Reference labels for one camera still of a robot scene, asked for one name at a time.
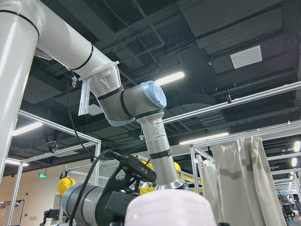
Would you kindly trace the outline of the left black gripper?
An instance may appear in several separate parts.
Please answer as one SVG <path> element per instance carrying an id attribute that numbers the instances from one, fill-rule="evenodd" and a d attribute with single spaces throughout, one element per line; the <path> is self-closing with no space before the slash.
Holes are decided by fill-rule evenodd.
<path id="1" fill-rule="evenodd" d="M 98 226 L 109 226 L 111 223 L 124 224 L 127 207 L 138 196 L 136 192 L 130 194 L 108 192 L 96 205 L 96 224 Z"/>

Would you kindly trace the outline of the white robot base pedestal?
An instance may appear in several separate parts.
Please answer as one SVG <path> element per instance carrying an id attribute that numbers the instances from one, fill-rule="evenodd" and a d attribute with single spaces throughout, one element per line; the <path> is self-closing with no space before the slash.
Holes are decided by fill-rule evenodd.
<path id="1" fill-rule="evenodd" d="M 34 56 L 56 60 L 92 80 L 101 97 L 121 87 L 117 62 L 111 61 L 39 0 L 0 3 L 0 167 L 5 168 Z"/>

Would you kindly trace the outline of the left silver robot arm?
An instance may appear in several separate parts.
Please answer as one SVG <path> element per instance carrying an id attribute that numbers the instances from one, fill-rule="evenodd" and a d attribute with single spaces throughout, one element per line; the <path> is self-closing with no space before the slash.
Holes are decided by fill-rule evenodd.
<path id="1" fill-rule="evenodd" d="M 97 98 L 110 125 L 140 123 L 152 166 L 130 154 L 110 155 L 119 162 L 105 186 L 83 183 L 71 185 L 63 194 L 63 210 L 70 225 L 109 226 L 124 222 L 126 208 L 138 196 L 140 182 L 155 182 L 156 189 L 182 189 L 162 117 L 167 105 L 162 88 L 153 81 L 129 89 L 120 83 L 93 82 Z"/>

